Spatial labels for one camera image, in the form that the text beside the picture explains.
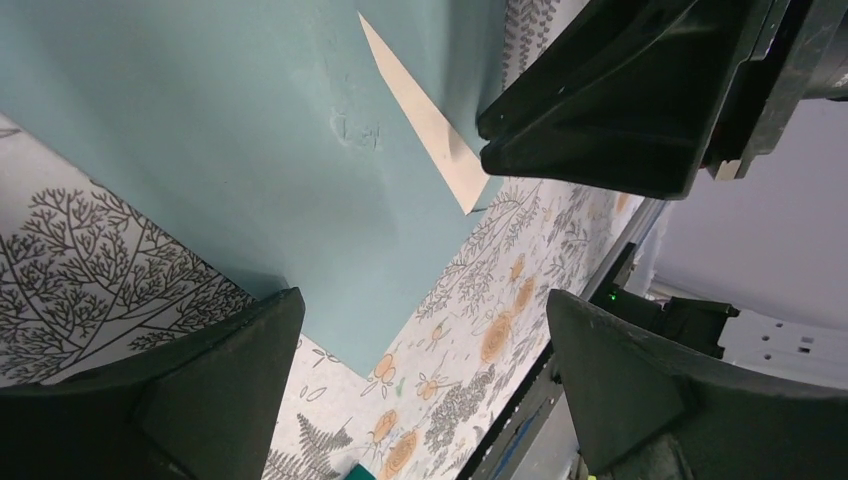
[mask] floral wallpaper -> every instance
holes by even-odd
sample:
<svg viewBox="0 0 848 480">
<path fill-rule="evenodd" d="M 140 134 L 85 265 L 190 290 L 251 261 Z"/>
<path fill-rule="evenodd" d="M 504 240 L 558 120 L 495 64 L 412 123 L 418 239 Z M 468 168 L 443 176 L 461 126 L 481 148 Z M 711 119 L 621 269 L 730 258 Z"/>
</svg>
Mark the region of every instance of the floral wallpaper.
<svg viewBox="0 0 848 480">
<path fill-rule="evenodd" d="M 509 0 L 504 81 L 585 2 Z M 52 383 L 226 318 L 252 299 L 0 116 L 0 386 Z M 507 179 L 361 378 L 301 336 L 263 473 L 453 479 L 549 339 L 552 288 L 579 292 L 638 198 Z"/>
</svg>

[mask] black tree illustration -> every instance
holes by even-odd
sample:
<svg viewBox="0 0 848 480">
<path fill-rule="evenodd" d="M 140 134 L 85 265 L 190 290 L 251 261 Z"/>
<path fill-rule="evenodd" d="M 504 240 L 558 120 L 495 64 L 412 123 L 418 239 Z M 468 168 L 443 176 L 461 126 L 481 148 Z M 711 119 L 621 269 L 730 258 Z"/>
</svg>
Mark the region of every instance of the black tree illustration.
<svg viewBox="0 0 848 480">
<path fill-rule="evenodd" d="M 128 335 L 130 349 L 146 350 L 251 301 L 107 190 L 48 188 L 29 208 L 18 232 L 0 234 L 0 374 L 7 380 L 46 380 Z M 122 333 L 93 345 L 110 322 L 120 322 Z"/>
<path fill-rule="evenodd" d="M 330 453 L 341 450 L 353 442 L 345 428 L 325 432 L 316 428 L 302 414 L 297 414 L 300 424 L 300 455 L 271 449 L 262 480 L 334 480 L 342 474 L 330 465 Z"/>
</svg>

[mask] teal paper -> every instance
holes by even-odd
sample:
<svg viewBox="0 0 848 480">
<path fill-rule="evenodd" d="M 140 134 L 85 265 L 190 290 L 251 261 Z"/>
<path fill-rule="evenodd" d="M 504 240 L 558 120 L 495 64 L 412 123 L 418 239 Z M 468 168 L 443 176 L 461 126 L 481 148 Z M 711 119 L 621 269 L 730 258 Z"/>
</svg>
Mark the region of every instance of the teal paper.
<svg viewBox="0 0 848 480">
<path fill-rule="evenodd" d="M 371 475 L 368 470 L 362 465 L 356 465 L 353 470 L 344 478 L 344 480 L 374 480 L 374 475 Z"/>
<path fill-rule="evenodd" d="M 479 220 L 351 1 L 0 0 L 0 45 L 4 113 L 360 375 Z"/>
</svg>

